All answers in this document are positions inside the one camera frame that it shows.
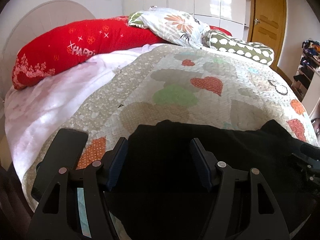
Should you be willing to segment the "white pink bed sheet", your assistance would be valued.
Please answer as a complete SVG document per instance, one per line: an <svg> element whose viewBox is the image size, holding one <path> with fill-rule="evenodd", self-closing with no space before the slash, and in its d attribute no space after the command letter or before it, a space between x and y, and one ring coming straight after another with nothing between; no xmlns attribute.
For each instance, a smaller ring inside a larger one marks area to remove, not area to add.
<svg viewBox="0 0 320 240"><path fill-rule="evenodd" d="M5 135L13 166L22 179L44 142L97 89L121 69L158 44L118 50L91 57L69 70L23 90L10 88L5 96Z"/></svg>

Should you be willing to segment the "white shelf with clutter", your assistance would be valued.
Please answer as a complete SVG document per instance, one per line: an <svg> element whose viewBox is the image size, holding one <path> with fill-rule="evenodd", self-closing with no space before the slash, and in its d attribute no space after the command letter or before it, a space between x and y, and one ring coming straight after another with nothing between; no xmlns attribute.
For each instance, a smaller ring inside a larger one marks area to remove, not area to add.
<svg viewBox="0 0 320 240"><path fill-rule="evenodd" d="M305 40L296 74L291 85L296 97L313 116L319 109L319 41Z"/></svg>

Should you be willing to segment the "black pants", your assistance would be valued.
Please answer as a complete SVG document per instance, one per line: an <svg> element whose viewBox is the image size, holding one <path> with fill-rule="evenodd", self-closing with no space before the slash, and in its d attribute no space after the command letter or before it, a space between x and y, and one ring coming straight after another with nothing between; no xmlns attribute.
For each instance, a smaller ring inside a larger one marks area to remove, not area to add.
<svg viewBox="0 0 320 240"><path fill-rule="evenodd" d="M129 136L128 150L108 207L131 239L202 239L215 205L193 139L232 168L261 171L289 231L319 212L319 191L307 180L295 153L319 158L319 148L295 139L274 120L256 131L165 120L139 125Z"/></svg>

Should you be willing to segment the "heart-patterned quilt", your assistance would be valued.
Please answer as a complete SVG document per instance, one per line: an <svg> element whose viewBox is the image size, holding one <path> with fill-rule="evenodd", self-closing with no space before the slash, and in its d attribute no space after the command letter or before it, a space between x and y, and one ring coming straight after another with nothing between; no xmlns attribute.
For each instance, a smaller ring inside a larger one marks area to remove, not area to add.
<svg viewBox="0 0 320 240"><path fill-rule="evenodd" d="M120 70L49 136L27 173L35 178L29 187L32 207L36 210L60 168L84 169L101 160L119 138L128 140L139 125L165 120L234 131L256 131L274 120L293 138L318 147L306 110L267 66L242 56L163 45ZM235 194L243 198L234 203L239 212L249 207L247 190L245 182L236 183ZM82 234L90 239L84 191L78 188L77 193ZM131 239L109 212L118 239ZM312 215L289 239L319 237L307 231ZM233 236L248 226L249 215L232 214L230 223L227 235Z"/></svg>

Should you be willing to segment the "wooden door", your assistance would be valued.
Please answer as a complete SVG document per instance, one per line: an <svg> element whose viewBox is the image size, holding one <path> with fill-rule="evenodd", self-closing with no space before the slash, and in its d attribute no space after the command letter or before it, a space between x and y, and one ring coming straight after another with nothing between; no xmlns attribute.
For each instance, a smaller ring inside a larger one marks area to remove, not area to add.
<svg viewBox="0 0 320 240"><path fill-rule="evenodd" d="M286 0L251 0L248 40L260 42L274 51L277 70L286 26Z"/></svg>

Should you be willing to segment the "red long pillow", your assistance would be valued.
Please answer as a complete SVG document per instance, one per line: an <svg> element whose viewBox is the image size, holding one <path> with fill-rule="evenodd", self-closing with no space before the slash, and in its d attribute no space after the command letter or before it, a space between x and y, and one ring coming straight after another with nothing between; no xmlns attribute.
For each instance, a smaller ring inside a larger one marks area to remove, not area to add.
<svg viewBox="0 0 320 240"><path fill-rule="evenodd" d="M30 41L17 54L12 70L16 90L68 70L97 54L163 43L132 16L83 20L56 27Z"/></svg>

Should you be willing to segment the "green patterned bolster pillow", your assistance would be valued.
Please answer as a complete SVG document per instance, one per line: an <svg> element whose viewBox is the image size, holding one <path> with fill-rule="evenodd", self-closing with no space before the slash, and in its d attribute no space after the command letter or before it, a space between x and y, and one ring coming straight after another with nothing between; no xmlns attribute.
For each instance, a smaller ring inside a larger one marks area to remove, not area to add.
<svg viewBox="0 0 320 240"><path fill-rule="evenodd" d="M208 48L237 54L267 66L270 66L274 61L272 48L260 42L246 42L233 38L219 30L206 32L202 38L202 43Z"/></svg>

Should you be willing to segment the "round beige headboard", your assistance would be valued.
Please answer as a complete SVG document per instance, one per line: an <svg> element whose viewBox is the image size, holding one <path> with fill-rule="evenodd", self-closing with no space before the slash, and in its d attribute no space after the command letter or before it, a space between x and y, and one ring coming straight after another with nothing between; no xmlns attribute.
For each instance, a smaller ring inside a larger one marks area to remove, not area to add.
<svg viewBox="0 0 320 240"><path fill-rule="evenodd" d="M19 20L1 49L1 98L12 86L11 72L19 50L34 38L65 24L95 16L83 5L69 0L43 3Z"/></svg>

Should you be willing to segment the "floral white pillow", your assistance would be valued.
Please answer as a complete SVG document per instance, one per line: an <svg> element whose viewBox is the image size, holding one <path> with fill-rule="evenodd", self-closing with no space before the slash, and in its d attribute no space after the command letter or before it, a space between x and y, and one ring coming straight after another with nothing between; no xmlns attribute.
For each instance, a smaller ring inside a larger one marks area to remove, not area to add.
<svg viewBox="0 0 320 240"><path fill-rule="evenodd" d="M210 30L208 24L187 12L156 6L130 14L128 25L149 29L163 40L192 48L202 47L202 38Z"/></svg>

